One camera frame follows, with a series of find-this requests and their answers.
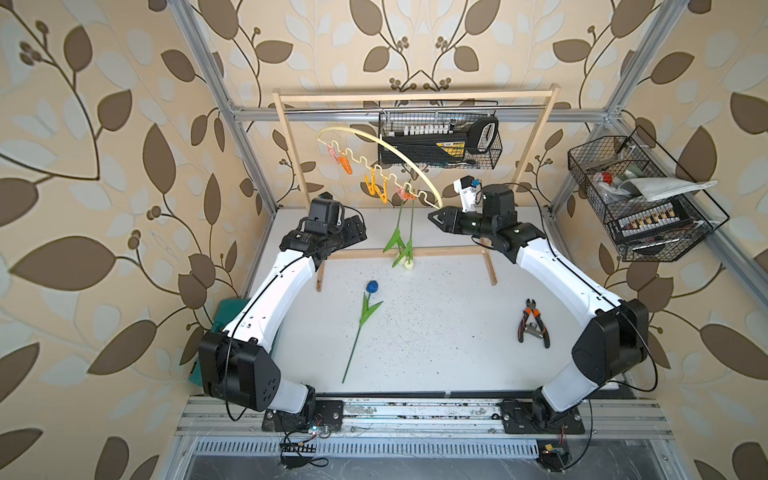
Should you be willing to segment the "white tulip flower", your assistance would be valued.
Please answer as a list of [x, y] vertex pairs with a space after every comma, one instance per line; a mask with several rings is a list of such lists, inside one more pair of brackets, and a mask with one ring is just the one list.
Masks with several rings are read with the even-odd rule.
[[413, 203], [410, 203], [411, 205], [411, 219], [410, 219], [410, 227], [409, 227], [409, 239], [407, 242], [402, 241], [402, 237], [399, 235], [400, 230], [399, 228], [396, 228], [396, 233], [399, 235], [398, 239], [400, 240], [400, 243], [398, 244], [398, 256], [396, 257], [395, 261], [392, 264], [392, 267], [401, 266], [407, 271], [412, 271], [415, 268], [415, 259], [414, 259], [414, 251], [413, 251], [413, 226], [414, 226], [414, 217], [415, 217], [415, 208], [413, 206]]
[[403, 213], [403, 206], [405, 205], [406, 201], [402, 200], [400, 202], [400, 205], [398, 206], [398, 217], [397, 222], [395, 224], [395, 228], [393, 230], [393, 233], [391, 234], [388, 242], [386, 243], [383, 251], [384, 252], [390, 252], [396, 250], [398, 254], [401, 254], [405, 250], [405, 243], [402, 239], [401, 235], [401, 229], [400, 229], [400, 222], [402, 218]]

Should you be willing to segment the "cream clothes hanger with clips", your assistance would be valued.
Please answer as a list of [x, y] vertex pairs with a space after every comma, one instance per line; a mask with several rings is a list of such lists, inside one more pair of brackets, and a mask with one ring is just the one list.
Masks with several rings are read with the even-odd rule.
[[[371, 161], [368, 158], [366, 158], [364, 155], [357, 155], [350, 148], [342, 149], [340, 147], [340, 143], [337, 140], [326, 141], [324, 139], [324, 135], [330, 132], [348, 133], [350, 135], [361, 137], [362, 139], [368, 140], [376, 144], [378, 147], [382, 147], [385, 151], [388, 151], [389, 153], [393, 154], [396, 158], [398, 158], [400, 162], [404, 164], [406, 167], [408, 167], [411, 171], [415, 172], [417, 174], [417, 177], [424, 183], [427, 189], [424, 190], [424, 189], [416, 188], [414, 183], [410, 180], [401, 181], [395, 173], [386, 172], [379, 161]], [[401, 152], [400, 150], [398, 150], [388, 142], [382, 140], [377, 135], [370, 134], [370, 133], [367, 133], [366, 131], [352, 128], [352, 127], [330, 126], [320, 130], [317, 133], [316, 140], [319, 143], [325, 145], [326, 147], [330, 147], [334, 151], [335, 155], [337, 156], [344, 155], [349, 161], [359, 165], [363, 165], [369, 171], [368, 180], [371, 180], [373, 177], [378, 175], [385, 182], [392, 183], [393, 185], [396, 186], [397, 189], [403, 190], [407, 195], [412, 196], [415, 200], [422, 200], [428, 207], [431, 207], [434, 209], [440, 209], [444, 207], [444, 200], [441, 193], [438, 191], [437, 187], [434, 185], [431, 179], [426, 175], [426, 173], [415, 162], [413, 162], [410, 158], [408, 158], [403, 152]]]

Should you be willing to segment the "blue tulip flower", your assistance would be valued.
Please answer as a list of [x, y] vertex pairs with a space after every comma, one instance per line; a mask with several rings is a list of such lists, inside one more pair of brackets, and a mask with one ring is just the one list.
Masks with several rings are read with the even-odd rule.
[[365, 293], [363, 295], [361, 315], [360, 315], [360, 318], [358, 320], [358, 328], [357, 328], [356, 335], [355, 335], [355, 338], [354, 338], [354, 341], [353, 341], [353, 345], [352, 345], [352, 348], [351, 348], [351, 351], [350, 351], [350, 355], [348, 357], [348, 361], [347, 361], [347, 364], [346, 364], [346, 367], [345, 367], [344, 375], [343, 375], [343, 378], [342, 378], [342, 382], [343, 383], [346, 382], [346, 379], [347, 379], [347, 376], [348, 376], [348, 373], [349, 373], [349, 370], [350, 370], [350, 367], [351, 367], [351, 363], [352, 363], [352, 360], [354, 358], [355, 351], [356, 351], [356, 348], [357, 348], [357, 345], [358, 345], [358, 342], [359, 342], [359, 339], [360, 339], [360, 335], [361, 335], [362, 329], [363, 329], [364, 325], [366, 324], [366, 322], [370, 319], [370, 317], [382, 305], [382, 301], [379, 301], [379, 302], [376, 302], [376, 303], [373, 303], [371, 301], [371, 297], [374, 294], [376, 294], [378, 292], [378, 290], [379, 290], [379, 284], [378, 284], [378, 282], [376, 280], [370, 280], [366, 284]]

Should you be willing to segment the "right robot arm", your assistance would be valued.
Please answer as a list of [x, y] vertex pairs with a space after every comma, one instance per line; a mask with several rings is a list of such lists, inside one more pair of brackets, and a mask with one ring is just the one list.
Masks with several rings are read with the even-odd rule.
[[649, 358], [649, 311], [641, 301], [625, 301], [588, 278], [550, 245], [541, 229], [519, 221], [508, 185], [488, 185], [470, 197], [481, 198], [481, 211], [445, 206], [428, 219], [445, 233], [489, 241], [493, 250], [556, 294], [581, 327], [569, 363], [532, 395], [531, 410], [539, 423], [571, 410]]

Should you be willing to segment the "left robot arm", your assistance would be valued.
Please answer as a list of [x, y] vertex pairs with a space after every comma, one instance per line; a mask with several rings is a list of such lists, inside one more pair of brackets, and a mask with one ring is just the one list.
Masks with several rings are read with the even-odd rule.
[[284, 235], [269, 274], [243, 309], [218, 332], [206, 333], [198, 346], [204, 393], [257, 412], [309, 414], [313, 390], [290, 381], [271, 357], [286, 314], [305, 284], [332, 254], [367, 239], [364, 216], [322, 194], [308, 214]]

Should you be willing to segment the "orange black pliers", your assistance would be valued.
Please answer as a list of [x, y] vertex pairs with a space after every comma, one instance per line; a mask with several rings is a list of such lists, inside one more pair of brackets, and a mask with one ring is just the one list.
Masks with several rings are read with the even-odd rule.
[[518, 326], [518, 342], [523, 343], [525, 335], [531, 335], [539, 338], [544, 343], [544, 348], [549, 349], [551, 346], [551, 340], [549, 332], [544, 325], [541, 318], [541, 313], [537, 309], [536, 301], [534, 299], [526, 300], [526, 308], [523, 311], [523, 315]]

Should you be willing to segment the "green plastic tool case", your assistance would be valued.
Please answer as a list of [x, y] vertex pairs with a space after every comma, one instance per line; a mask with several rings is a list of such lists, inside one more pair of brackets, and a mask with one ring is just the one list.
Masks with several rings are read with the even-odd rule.
[[[222, 300], [213, 317], [212, 331], [220, 332], [246, 307], [246, 299], [230, 298]], [[189, 380], [192, 384], [202, 387], [201, 367], [198, 360], [195, 361]]]

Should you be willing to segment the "white paper in side basket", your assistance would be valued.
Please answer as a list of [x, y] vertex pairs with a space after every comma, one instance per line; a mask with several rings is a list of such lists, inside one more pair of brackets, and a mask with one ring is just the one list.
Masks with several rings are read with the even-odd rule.
[[671, 177], [633, 178], [624, 181], [619, 191], [631, 197], [641, 197], [655, 202], [685, 193], [706, 190], [717, 185], [717, 181], [692, 182]]

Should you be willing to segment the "paint tube set box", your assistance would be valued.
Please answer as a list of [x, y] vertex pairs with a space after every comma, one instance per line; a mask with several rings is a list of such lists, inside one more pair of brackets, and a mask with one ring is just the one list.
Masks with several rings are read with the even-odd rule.
[[694, 223], [680, 201], [674, 200], [663, 205], [643, 210], [613, 221], [609, 227], [618, 241], [638, 240], [648, 236], [680, 229]]

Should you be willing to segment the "wooden drying rack frame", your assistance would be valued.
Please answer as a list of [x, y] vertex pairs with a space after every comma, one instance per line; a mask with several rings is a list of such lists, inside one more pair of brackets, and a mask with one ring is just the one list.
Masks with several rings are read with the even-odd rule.
[[[330, 94], [330, 93], [313, 93], [313, 94], [283, 94], [280, 92], [279, 89], [275, 89], [273, 92], [273, 99], [275, 103], [275, 110], [277, 112], [279, 122], [281, 124], [284, 137], [286, 140], [286, 145], [288, 148], [287, 153], [291, 156], [291, 158], [297, 162], [299, 162], [299, 154], [296, 149], [294, 137], [293, 137], [293, 131], [290, 124], [290, 121], [287, 117], [287, 113], [285, 110], [285, 102], [288, 103], [318, 103], [318, 102], [330, 102], [330, 103], [352, 103], [352, 102], [363, 102], [363, 101], [372, 101], [377, 102], [377, 107], [380, 110], [383, 111], [389, 111], [392, 110], [395, 113], [406, 113], [406, 108], [400, 108], [400, 107], [387, 107], [383, 108], [380, 105], [378, 105], [380, 102], [397, 102], [397, 101], [408, 101], [409, 105], [411, 102], [416, 102], [417, 104], [419, 102], [426, 102], [429, 103], [430, 101], [437, 102], [437, 101], [468, 101], [468, 100], [482, 100], [482, 101], [491, 101], [491, 100], [514, 100], [517, 98], [541, 98], [543, 99], [542, 105], [528, 105], [530, 108], [537, 108], [540, 110], [540, 113], [538, 115], [538, 118], [536, 122], [534, 123], [533, 130], [528, 138], [528, 141], [526, 143], [523, 155], [520, 160], [520, 164], [516, 167], [516, 170], [514, 174], [512, 175], [512, 180], [516, 181], [521, 176], [522, 172], [525, 168], [527, 168], [527, 165], [530, 164], [530, 160], [532, 157], [532, 148], [536, 146], [538, 143], [539, 138], [541, 137], [543, 127], [548, 122], [549, 117], [554, 109], [554, 104], [556, 103], [559, 94], [561, 91], [560, 85], [556, 83], [552, 83], [550, 88], [543, 89], [543, 90], [510, 90], [510, 91], [453, 91], [453, 92], [427, 92], [427, 93], [348, 93], [348, 94]], [[362, 109], [365, 112], [368, 112], [369, 110], [374, 111], [376, 108], [373, 108], [371, 110], [370, 108]], [[331, 154], [332, 158], [341, 158], [344, 157], [344, 155], [337, 156], [333, 153]], [[310, 209], [310, 197], [307, 190], [306, 185], [306, 179], [304, 176], [303, 171], [301, 171], [299, 167], [298, 171], [298, 178], [300, 186], [304, 189], [302, 190], [304, 192], [305, 197], [305, 206], [307, 212], [309, 212]], [[376, 176], [373, 177], [371, 180], [368, 180], [368, 176], [364, 176], [364, 180], [366, 181], [366, 185], [370, 186], [369, 191], [374, 192], [370, 195], [376, 195], [380, 199], [383, 199], [383, 202], [387, 202], [389, 197], [383, 196], [384, 193], [387, 193], [387, 189], [378, 190], [376, 187]], [[406, 201], [412, 201], [415, 202], [416, 200], [406, 194]], [[419, 248], [416, 249], [417, 251], [414, 253], [421, 255], [421, 256], [449, 256], [449, 255], [473, 255], [473, 254], [480, 254], [482, 255], [485, 265], [487, 268], [489, 280], [491, 282], [492, 286], [497, 285], [498, 279], [496, 276], [496, 272], [494, 269], [493, 262], [491, 260], [490, 254], [488, 253], [487, 249], [484, 248], [488, 245], [485, 243], [480, 243], [479, 246], [470, 246], [470, 247], [429, 247], [429, 248]]]

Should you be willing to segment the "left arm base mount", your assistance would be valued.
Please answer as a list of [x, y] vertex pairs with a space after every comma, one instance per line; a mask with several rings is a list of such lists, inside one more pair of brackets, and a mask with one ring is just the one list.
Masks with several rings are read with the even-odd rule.
[[315, 429], [327, 435], [341, 430], [343, 417], [343, 401], [311, 398], [300, 413], [267, 410], [261, 429], [272, 433], [308, 433]]

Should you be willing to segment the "aluminium rail at front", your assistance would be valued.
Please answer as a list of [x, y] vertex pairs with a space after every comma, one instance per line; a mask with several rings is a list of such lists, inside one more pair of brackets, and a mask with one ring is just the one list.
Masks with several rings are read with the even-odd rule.
[[499, 416], [502, 398], [330, 397], [344, 402], [336, 437], [384, 438], [564, 438], [566, 440], [671, 440], [660, 406], [641, 399], [592, 399], [576, 406], [585, 434], [506, 434]]

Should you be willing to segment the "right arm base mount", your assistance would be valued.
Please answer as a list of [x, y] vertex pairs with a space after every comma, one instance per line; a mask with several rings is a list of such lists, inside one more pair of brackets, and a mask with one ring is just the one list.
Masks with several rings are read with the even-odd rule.
[[506, 434], [581, 435], [587, 432], [576, 407], [556, 412], [542, 400], [504, 399], [499, 404], [499, 410]]

